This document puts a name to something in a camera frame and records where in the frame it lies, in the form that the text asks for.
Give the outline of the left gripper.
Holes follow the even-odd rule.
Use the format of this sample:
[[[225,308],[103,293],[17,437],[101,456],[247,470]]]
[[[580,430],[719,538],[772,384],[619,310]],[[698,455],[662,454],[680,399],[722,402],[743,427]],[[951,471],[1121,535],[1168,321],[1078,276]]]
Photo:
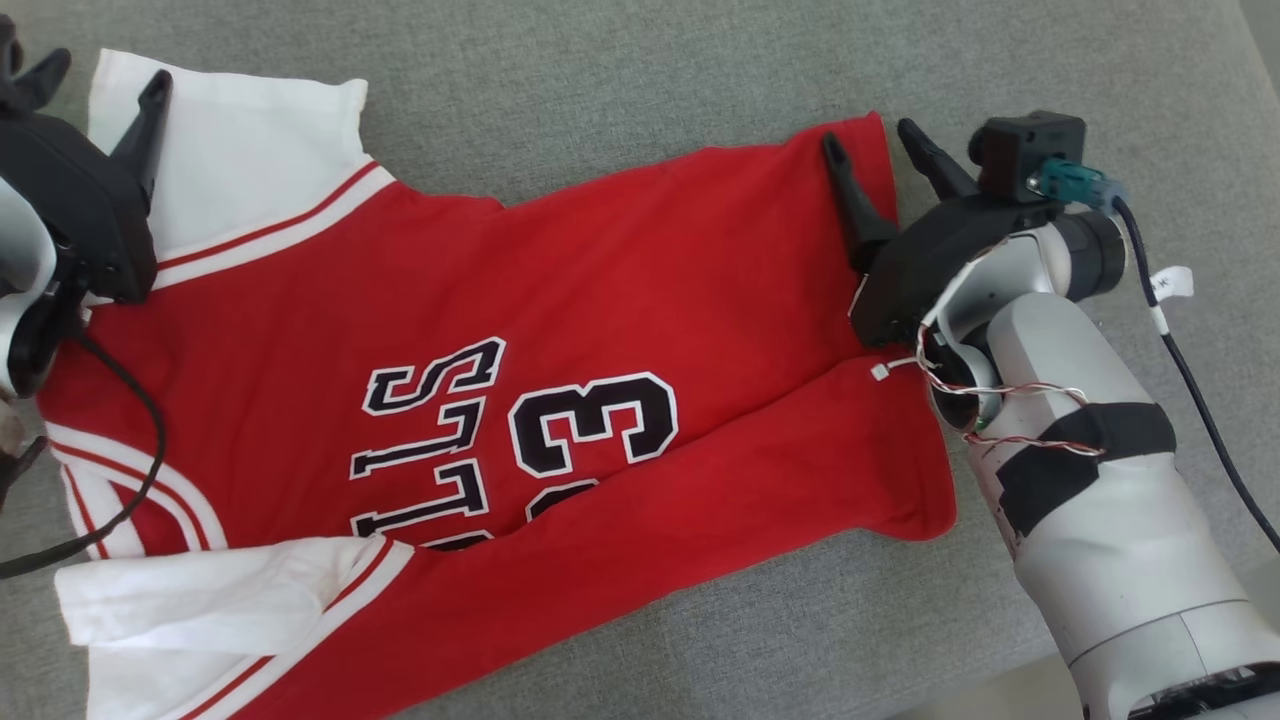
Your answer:
[[[90,292],[141,304],[157,275],[148,228],[173,78],[156,70],[137,96],[137,113],[110,154],[68,122],[32,113],[65,79],[72,54],[56,47],[19,73],[20,47],[1,51],[3,178],[87,266]]]

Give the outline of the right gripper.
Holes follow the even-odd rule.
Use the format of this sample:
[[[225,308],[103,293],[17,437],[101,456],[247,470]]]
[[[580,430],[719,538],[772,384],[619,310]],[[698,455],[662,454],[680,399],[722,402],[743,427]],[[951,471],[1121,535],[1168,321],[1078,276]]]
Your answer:
[[[899,120],[897,136],[911,167],[942,201],[900,234],[861,187],[836,133],[822,140],[847,261],[865,273],[850,311],[852,332],[865,348],[905,345],[966,263],[1006,236],[1041,228],[1065,210],[1051,199],[1011,202],[977,195],[977,181],[913,119]]]

